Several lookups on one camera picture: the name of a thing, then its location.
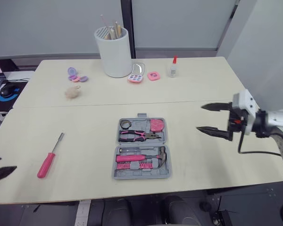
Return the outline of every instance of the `white cup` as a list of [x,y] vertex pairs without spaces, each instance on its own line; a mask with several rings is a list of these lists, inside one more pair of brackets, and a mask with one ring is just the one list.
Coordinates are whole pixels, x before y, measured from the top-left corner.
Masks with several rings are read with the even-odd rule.
[[122,27],[121,32],[121,37],[114,40],[105,39],[108,34],[106,27],[101,27],[94,33],[104,72],[114,78],[125,77],[132,71],[128,31]]

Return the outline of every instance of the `computer mouse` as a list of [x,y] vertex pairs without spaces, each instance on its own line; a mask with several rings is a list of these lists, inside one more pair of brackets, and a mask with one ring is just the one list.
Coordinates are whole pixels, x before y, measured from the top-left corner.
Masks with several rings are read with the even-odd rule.
[[5,85],[0,90],[0,95],[2,97],[9,97],[14,94],[14,89],[15,89],[15,85],[12,85],[12,84]]

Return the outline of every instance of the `power outlet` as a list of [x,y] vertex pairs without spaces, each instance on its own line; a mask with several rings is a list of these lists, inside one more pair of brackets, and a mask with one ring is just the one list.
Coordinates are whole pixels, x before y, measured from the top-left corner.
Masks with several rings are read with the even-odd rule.
[[88,217],[90,204],[79,204],[76,212],[76,217]]
[[75,226],[87,226],[91,200],[80,201],[77,207]]
[[87,226],[88,217],[86,218],[76,218],[75,226]]

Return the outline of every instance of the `blue mouse pad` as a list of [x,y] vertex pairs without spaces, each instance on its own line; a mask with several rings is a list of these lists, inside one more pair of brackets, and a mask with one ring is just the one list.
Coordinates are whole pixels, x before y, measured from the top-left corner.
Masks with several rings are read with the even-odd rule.
[[13,93],[9,97],[2,97],[0,95],[0,112],[8,112],[13,108],[15,101],[24,89],[27,82],[11,82],[15,87]]

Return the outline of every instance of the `beige fur ball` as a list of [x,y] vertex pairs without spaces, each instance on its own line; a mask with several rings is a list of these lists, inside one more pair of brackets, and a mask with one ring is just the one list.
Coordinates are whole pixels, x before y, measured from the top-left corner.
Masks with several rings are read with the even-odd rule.
[[70,87],[65,91],[65,96],[67,99],[73,99],[80,95],[80,86]]

